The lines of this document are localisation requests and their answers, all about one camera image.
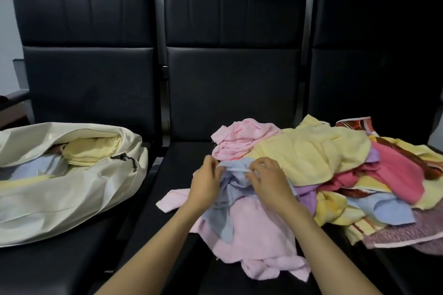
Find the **purple cloth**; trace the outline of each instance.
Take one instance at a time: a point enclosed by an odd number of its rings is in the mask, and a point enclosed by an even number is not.
[[[380,161],[379,152],[375,148],[371,147],[365,162],[379,162],[379,161]]]
[[[320,184],[313,184],[311,186],[293,186],[294,190],[298,194],[298,200],[302,203],[309,212],[314,215],[317,210],[317,193],[316,189]]]

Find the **hand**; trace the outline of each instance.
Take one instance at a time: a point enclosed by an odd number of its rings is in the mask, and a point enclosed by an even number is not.
[[[211,155],[206,155],[202,166],[192,179],[191,189],[186,204],[201,213],[217,200],[220,191],[220,178],[225,167],[217,167],[219,162]]]
[[[281,216],[291,203],[297,201],[277,161],[261,157],[252,162],[249,169],[251,173],[246,173],[246,177],[252,182],[260,202],[275,213]]]

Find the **bag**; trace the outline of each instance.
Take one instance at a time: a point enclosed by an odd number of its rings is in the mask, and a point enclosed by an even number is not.
[[[43,123],[0,131],[0,170],[77,138],[121,136],[115,156],[65,176],[16,185],[0,183],[0,247],[36,242],[63,233],[133,196],[147,172],[142,138],[123,127]]]

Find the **red cloth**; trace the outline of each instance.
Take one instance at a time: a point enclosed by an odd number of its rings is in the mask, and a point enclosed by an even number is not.
[[[371,141],[372,147],[380,154],[380,162],[364,163],[361,166],[334,175],[317,190],[336,191],[342,187],[352,188],[358,181],[358,173],[371,176],[387,185],[392,192],[409,204],[415,204],[424,193],[423,170],[394,149]]]

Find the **black chair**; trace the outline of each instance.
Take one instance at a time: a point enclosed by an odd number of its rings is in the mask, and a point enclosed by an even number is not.
[[[306,0],[164,2],[172,142],[120,266],[171,218],[173,213],[164,214],[156,202],[171,189],[189,188],[220,126],[245,118],[294,126]],[[201,282],[201,289],[211,289],[204,292],[225,294],[228,283],[236,292],[229,277],[244,274],[239,264],[221,267],[227,270],[222,287],[211,276],[219,274],[219,263],[201,238],[190,234],[164,293],[196,293]],[[244,279],[239,289],[252,292],[256,281]]]
[[[314,0],[305,113],[371,116],[382,136],[425,144],[443,85],[436,0]]]
[[[161,146],[154,0],[14,0],[14,7],[36,122],[124,126],[143,137],[152,164]],[[85,294],[116,264],[117,235],[125,240],[122,224],[135,223],[135,202],[144,203],[151,183],[66,233],[0,249],[0,293]]]

